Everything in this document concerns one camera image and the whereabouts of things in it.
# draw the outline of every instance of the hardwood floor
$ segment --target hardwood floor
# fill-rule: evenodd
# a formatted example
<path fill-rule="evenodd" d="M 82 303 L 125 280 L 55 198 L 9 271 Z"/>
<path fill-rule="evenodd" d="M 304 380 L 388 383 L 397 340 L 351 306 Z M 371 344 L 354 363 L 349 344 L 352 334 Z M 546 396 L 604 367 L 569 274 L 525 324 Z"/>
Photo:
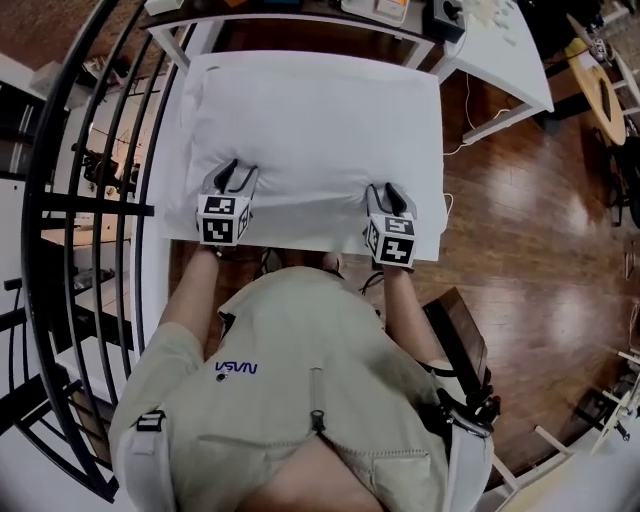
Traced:
<path fill-rule="evenodd" d="M 355 48 L 358 55 L 393 62 L 408 51 L 405 43 L 359 31 L 340 29 L 332 36 L 321 27 L 317 35 L 318 26 L 267 22 L 249 30 L 248 23 L 238 23 L 227 30 L 226 44 L 345 53 Z M 474 78 L 469 83 L 469 113 L 476 124 L 518 103 Z M 569 75 L 554 78 L 552 86 L 557 98 L 575 88 Z M 442 86 L 445 151 L 453 151 L 468 130 L 466 94 L 462 73 Z M 440 259 L 417 263 L 413 275 L 422 303 L 458 287 L 483 334 L 503 404 L 496 453 L 514 472 L 552 452 L 533 433 L 537 424 L 564 442 L 586 431 L 573 409 L 589 390 L 613 383 L 620 362 L 614 350 L 627 347 L 639 286 L 623 277 L 623 242 L 635 227 L 628 212 L 621 228 L 610 227 L 607 174 L 590 123 L 583 114 L 551 137 L 525 121 L 445 157 L 444 191 L 454 203 Z M 173 285 L 192 249 L 175 243 Z M 364 283 L 369 261 L 345 261 L 345 276 Z M 220 301 L 252 275 L 251 265 L 225 264 Z M 368 297 L 384 309 L 380 286 Z M 218 329 L 213 325 L 212 335 Z"/>

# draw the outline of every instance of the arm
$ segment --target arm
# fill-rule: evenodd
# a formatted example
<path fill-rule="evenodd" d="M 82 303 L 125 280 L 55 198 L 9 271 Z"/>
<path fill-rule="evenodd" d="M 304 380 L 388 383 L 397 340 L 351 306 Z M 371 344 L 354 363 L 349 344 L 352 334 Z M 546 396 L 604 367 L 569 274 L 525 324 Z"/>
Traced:
<path fill-rule="evenodd" d="M 123 432 L 141 414 L 162 404 L 203 365 L 217 277 L 217 258 L 199 247 L 120 397 L 109 429 L 112 453 Z"/>
<path fill-rule="evenodd" d="M 438 340 L 422 311 L 407 272 L 384 267 L 387 334 L 407 354 L 423 363 L 439 359 Z"/>
<path fill-rule="evenodd" d="M 193 334 L 203 352 L 213 314 L 218 270 L 218 258 L 213 252 L 198 247 L 160 318 L 160 325 L 173 322 Z"/>

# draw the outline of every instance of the white cloth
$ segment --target white cloth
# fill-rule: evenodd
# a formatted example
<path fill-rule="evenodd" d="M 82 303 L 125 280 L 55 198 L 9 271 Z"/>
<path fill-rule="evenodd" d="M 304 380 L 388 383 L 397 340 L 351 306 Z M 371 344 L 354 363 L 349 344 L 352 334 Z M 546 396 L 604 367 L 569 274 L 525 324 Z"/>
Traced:
<path fill-rule="evenodd" d="M 417 205 L 416 258 L 437 260 L 447 219 L 437 79 L 353 57 L 236 56 L 191 63 L 179 161 L 165 180 L 167 232 L 198 239 L 202 180 L 238 158 L 260 168 L 243 244 L 368 254 L 365 189 L 391 181 Z"/>

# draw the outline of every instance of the buckle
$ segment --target buckle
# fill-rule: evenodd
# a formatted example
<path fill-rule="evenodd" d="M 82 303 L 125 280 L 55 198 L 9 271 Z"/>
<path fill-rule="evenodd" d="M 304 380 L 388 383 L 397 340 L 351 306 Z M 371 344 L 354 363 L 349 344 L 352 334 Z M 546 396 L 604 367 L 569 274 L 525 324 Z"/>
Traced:
<path fill-rule="evenodd" d="M 162 420 L 166 418 L 164 411 L 151 411 L 143 414 L 136 421 L 138 432 L 162 432 Z"/>

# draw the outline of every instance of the metal railing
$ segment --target metal railing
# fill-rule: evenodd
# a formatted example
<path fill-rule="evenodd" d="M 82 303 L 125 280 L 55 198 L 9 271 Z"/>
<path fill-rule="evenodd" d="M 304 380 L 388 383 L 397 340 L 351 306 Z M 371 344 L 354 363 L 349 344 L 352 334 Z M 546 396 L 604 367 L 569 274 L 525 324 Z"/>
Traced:
<path fill-rule="evenodd" d="M 96 37 L 103 28 L 105 22 L 109 18 L 113 9 L 118 4 L 118 0 L 101 0 L 95 7 L 84 26 L 78 33 L 73 42 L 65 60 L 61 67 L 61 72 L 55 82 L 55 85 L 48 97 L 44 111 L 42 113 L 38 130 L 36 133 L 33 157 L 30 163 L 29 173 L 25 184 L 25 195 L 22 212 L 22 277 L 25 288 L 25 308 L 27 316 L 31 322 L 34 334 L 34 340 L 38 351 L 38 357 L 41 366 L 41 379 L 48 401 L 46 408 L 52 410 L 60 424 L 60 429 L 46 422 L 44 426 L 54 435 L 69 444 L 75 456 L 78 459 L 82 470 L 77 469 L 71 464 L 55 460 L 58 466 L 62 467 L 76 481 L 92 490 L 102 498 L 113 502 L 114 494 L 118 488 L 115 477 L 105 477 L 100 471 L 102 468 L 110 469 L 110 465 L 102 459 L 91 453 L 90 447 L 83 438 L 90 437 L 99 441 L 107 449 L 109 447 L 108 425 L 109 422 L 100 414 L 99 400 L 95 396 L 91 388 L 90 376 L 87 371 L 82 339 L 76 329 L 76 302 L 74 290 L 74 234 L 75 234 L 75 217 L 77 213 L 89 212 L 93 213 L 93 236 L 91 244 L 92 255 L 92 293 L 93 293 L 93 311 L 95 317 L 95 332 L 98 341 L 100 359 L 104 372 L 104 380 L 108 390 L 108 396 L 112 407 L 118 403 L 116 386 L 113 379 L 111 362 L 109 360 L 107 343 L 103 326 L 103 298 L 101 290 L 100 275 L 100 248 L 101 248 L 101 231 L 103 224 L 103 214 L 115 214 L 117 216 L 116 226 L 116 250 L 115 250 L 115 284 L 116 284 L 116 315 L 118 325 L 118 343 L 120 345 L 120 353 L 122 355 L 122 365 L 124 373 L 128 378 L 131 372 L 131 361 L 129 359 L 129 350 L 127 348 L 127 339 L 132 338 L 130 323 L 125 319 L 125 302 L 124 302 L 124 282 L 123 276 L 126 271 L 124 268 L 124 242 L 125 242 L 125 221 L 127 217 L 133 217 L 137 221 L 135 235 L 135 266 L 133 275 L 134 285 L 136 286 L 134 313 L 136 315 L 137 338 L 140 353 L 144 350 L 144 333 L 142 328 L 142 297 L 141 297 L 141 245 L 143 238 L 144 219 L 154 214 L 153 206 L 146 204 L 148 181 L 153 161 L 156 139 L 159 133 L 162 116 L 167 104 L 169 92 L 176 74 L 175 65 L 170 66 L 170 71 L 166 75 L 165 88 L 156 111 L 156 118 L 153 124 L 151 138 L 147 148 L 147 158 L 144 162 L 144 171 L 140 173 L 140 179 L 137 182 L 136 197 L 137 200 L 130 200 L 129 188 L 131 170 L 134 165 L 135 149 L 140 136 L 142 123 L 149 105 L 151 94 L 154 91 L 154 84 L 158 81 L 158 76 L 163 70 L 165 64 L 165 54 L 162 52 L 153 66 L 153 71 L 148 77 L 146 90 L 140 101 L 138 112 L 136 114 L 135 123 L 131 130 L 129 149 L 126 155 L 122 185 L 120 189 L 120 199 L 118 201 L 108 200 L 104 197 L 107 186 L 107 172 L 110 168 L 111 156 L 114 149 L 114 143 L 117 138 L 118 126 L 120 125 L 122 113 L 125 109 L 127 98 L 130 95 L 131 87 L 138 77 L 138 71 L 144 59 L 148 56 L 148 49 L 151 44 L 151 36 L 144 38 L 142 45 L 137 50 L 136 56 L 131 63 L 129 73 L 125 83 L 122 86 L 115 112 L 111 119 L 111 125 L 106 137 L 104 151 L 100 166 L 98 168 L 98 180 L 95 197 L 83 197 L 78 193 L 80 184 L 81 170 L 83 166 L 83 155 L 87 148 L 91 125 L 100 106 L 105 93 L 107 91 L 107 82 L 110 73 L 119 58 L 125 43 L 129 41 L 129 36 L 135 29 L 138 18 L 140 17 L 144 1 L 141 1 L 134 9 L 130 19 L 123 26 L 122 31 L 118 35 L 108 57 L 106 58 L 104 68 L 93 89 L 91 97 L 86 107 L 86 114 L 82 122 L 80 132 L 75 147 L 75 156 L 71 166 L 71 174 L 69 179 L 68 192 L 66 194 L 58 194 L 46 191 L 45 173 L 40 172 L 41 169 L 51 168 L 52 163 L 57 159 L 60 140 L 59 134 L 62 130 L 62 122 L 64 119 L 64 109 L 67 103 L 74 81 L 81 70 L 81 66 L 87 60 L 88 53 L 94 43 Z M 190 28 L 183 39 L 183 47 L 188 44 L 189 37 L 194 26 Z M 64 287 L 59 290 L 48 288 L 45 276 L 45 266 L 42 262 L 42 230 L 43 217 L 46 212 L 63 212 L 65 214 L 64 228 L 64 258 L 61 273 L 63 274 Z M 56 326 L 50 322 L 48 309 L 51 304 L 66 304 L 67 320 L 69 330 L 63 332 L 59 324 Z M 57 378 L 59 367 L 56 365 L 56 354 L 52 345 L 53 339 L 61 337 L 70 337 L 70 341 L 75 353 L 75 360 L 78 367 L 80 379 L 76 383 L 62 384 Z M 86 398 L 86 407 L 70 400 L 70 392 L 82 391 Z M 71 407 L 88 414 L 95 423 L 97 432 L 93 432 L 77 423 L 72 414 Z M 31 421 L 40 421 L 41 416 L 30 415 L 29 418 L 23 420 L 22 425 L 29 426 Z M 30 439 L 45 455 L 49 458 L 55 458 L 51 453 L 51 449 L 41 439 Z"/>

